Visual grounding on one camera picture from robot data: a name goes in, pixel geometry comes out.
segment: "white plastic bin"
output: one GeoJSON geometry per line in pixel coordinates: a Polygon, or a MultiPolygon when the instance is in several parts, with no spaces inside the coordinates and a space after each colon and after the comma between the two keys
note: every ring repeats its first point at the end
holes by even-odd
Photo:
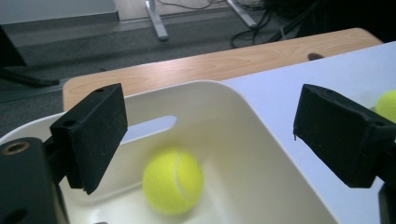
{"type": "MultiPolygon", "coordinates": [[[[336,223],[231,88],[197,81],[129,96],[125,104],[131,130],[137,131],[129,133],[134,139],[122,141],[99,188],[88,196],[61,183],[71,223],[336,223]],[[153,211],[141,186],[148,158],[169,144],[187,147],[205,175],[201,201],[177,217],[153,211]]],[[[61,115],[26,124],[0,143],[23,136],[46,140],[61,115]]]]}

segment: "wooden desk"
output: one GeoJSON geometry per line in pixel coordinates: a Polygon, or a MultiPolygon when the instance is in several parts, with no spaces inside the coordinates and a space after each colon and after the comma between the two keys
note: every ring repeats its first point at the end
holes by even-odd
{"type": "Polygon", "coordinates": [[[370,33],[355,28],[74,77],[64,85],[64,110],[91,91],[114,83],[121,83],[124,94],[130,95],[198,79],[224,80],[304,63],[309,53],[328,57],[380,44],[370,33]]]}

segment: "screw hole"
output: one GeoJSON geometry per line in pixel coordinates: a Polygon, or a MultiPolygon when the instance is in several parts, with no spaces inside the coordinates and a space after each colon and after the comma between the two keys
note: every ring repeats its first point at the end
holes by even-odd
{"type": "Polygon", "coordinates": [[[29,146],[30,143],[28,142],[16,142],[3,149],[3,154],[7,156],[14,155],[26,150],[29,146]]]}
{"type": "Polygon", "coordinates": [[[68,120],[64,123],[64,126],[66,127],[71,127],[75,124],[76,122],[74,120],[68,120]]]}
{"type": "Polygon", "coordinates": [[[323,55],[320,55],[318,53],[309,53],[308,54],[308,60],[309,61],[314,61],[314,60],[318,60],[318,59],[322,59],[324,58],[323,55]]]}
{"type": "Polygon", "coordinates": [[[16,224],[22,221],[27,216],[25,209],[18,209],[13,211],[11,214],[3,218],[4,224],[16,224]]]}

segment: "table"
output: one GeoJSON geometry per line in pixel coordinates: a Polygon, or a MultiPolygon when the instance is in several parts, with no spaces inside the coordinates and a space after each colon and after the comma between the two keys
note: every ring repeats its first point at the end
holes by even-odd
{"type": "Polygon", "coordinates": [[[395,50],[396,42],[381,45],[367,32],[351,29],[140,65],[71,79],[64,86],[64,108],[116,82],[128,95],[197,79],[222,80],[252,106],[339,223],[379,223],[377,193],[382,181],[377,179],[370,189],[348,188],[303,141],[294,141],[292,123],[304,83],[372,107],[383,92],[396,89],[395,50]],[[303,63],[311,52],[327,58],[303,63]]]}
{"type": "Polygon", "coordinates": [[[130,95],[198,79],[225,80],[304,63],[313,52],[329,57],[381,43],[368,32],[354,28],[74,77],[64,84],[64,110],[91,91],[114,83],[121,83],[124,94],[130,95]]]}

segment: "yellow tennis ball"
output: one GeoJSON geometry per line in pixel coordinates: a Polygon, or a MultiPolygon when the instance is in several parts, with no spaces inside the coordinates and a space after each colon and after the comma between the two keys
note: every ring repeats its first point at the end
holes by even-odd
{"type": "Polygon", "coordinates": [[[166,215],[191,210],[201,198],[204,175],[188,151],[169,147],[148,163],[143,173],[143,191],[148,204],[166,215]]]}
{"type": "Polygon", "coordinates": [[[379,98],[375,112],[396,123],[396,90],[388,91],[379,98]]]}

